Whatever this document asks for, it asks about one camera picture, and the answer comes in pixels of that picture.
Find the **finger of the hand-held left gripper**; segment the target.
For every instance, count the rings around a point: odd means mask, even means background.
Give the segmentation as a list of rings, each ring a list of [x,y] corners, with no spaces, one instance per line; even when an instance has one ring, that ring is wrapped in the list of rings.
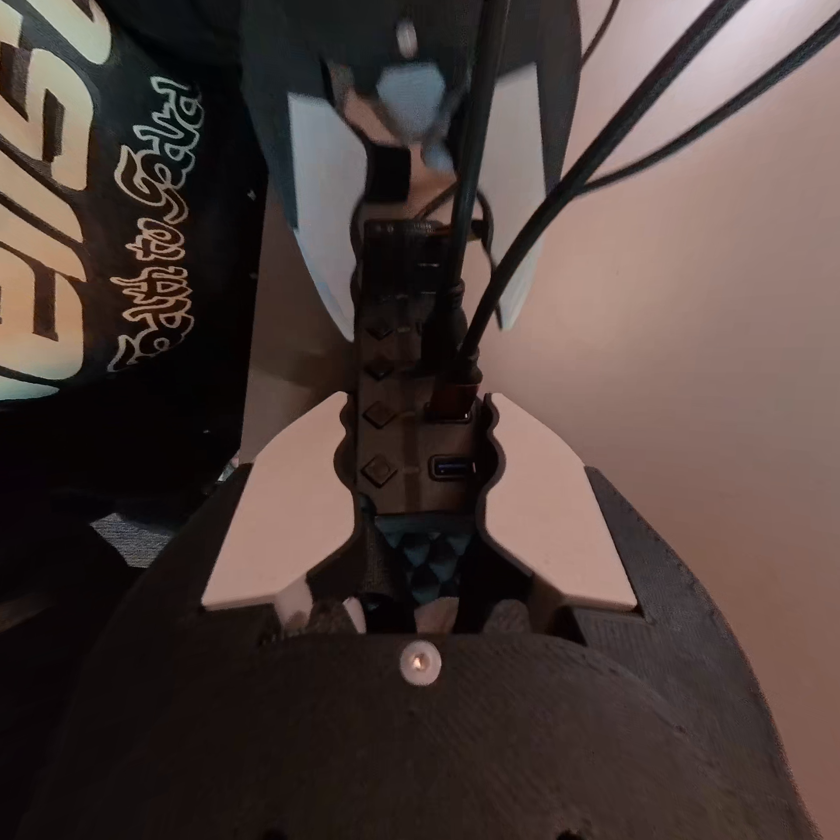
[[[366,151],[326,101],[290,94],[288,112],[297,207],[293,231],[323,306],[352,342],[356,256],[350,225],[366,185]]]
[[[534,63],[500,77],[487,131],[487,201],[493,216],[494,267],[546,196]]]

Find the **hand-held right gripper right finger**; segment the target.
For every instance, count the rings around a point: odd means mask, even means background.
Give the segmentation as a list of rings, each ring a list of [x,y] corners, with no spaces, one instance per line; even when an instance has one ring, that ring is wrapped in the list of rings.
[[[490,542],[574,606],[636,607],[582,459],[508,397],[489,393],[485,405],[497,455],[482,515]]]

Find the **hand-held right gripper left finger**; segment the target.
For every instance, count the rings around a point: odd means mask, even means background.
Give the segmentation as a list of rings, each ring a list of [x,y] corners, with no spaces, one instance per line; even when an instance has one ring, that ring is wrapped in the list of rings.
[[[308,574],[354,533],[353,495],[334,464],[347,402],[332,394],[259,452],[206,583],[206,610],[312,610]]]

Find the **black usb hub with buttons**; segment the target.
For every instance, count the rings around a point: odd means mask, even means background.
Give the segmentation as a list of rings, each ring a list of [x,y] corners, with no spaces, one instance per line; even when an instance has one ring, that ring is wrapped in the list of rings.
[[[464,284],[448,277],[449,233],[436,222],[364,223],[355,281],[356,487],[388,518],[473,515],[477,387],[442,416],[438,380],[467,331]]]

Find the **black honeycomb cushion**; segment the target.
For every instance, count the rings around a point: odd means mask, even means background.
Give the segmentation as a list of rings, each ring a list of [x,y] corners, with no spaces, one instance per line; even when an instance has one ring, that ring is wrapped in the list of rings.
[[[459,597],[463,558],[476,532],[471,519],[433,511],[375,516],[374,525],[415,606]]]

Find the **person's dark printed sweatshirt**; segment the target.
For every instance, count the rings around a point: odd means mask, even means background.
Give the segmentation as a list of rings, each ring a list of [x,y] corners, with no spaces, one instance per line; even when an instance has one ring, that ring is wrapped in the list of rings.
[[[225,462],[267,173],[232,2],[2,2],[2,451]]]

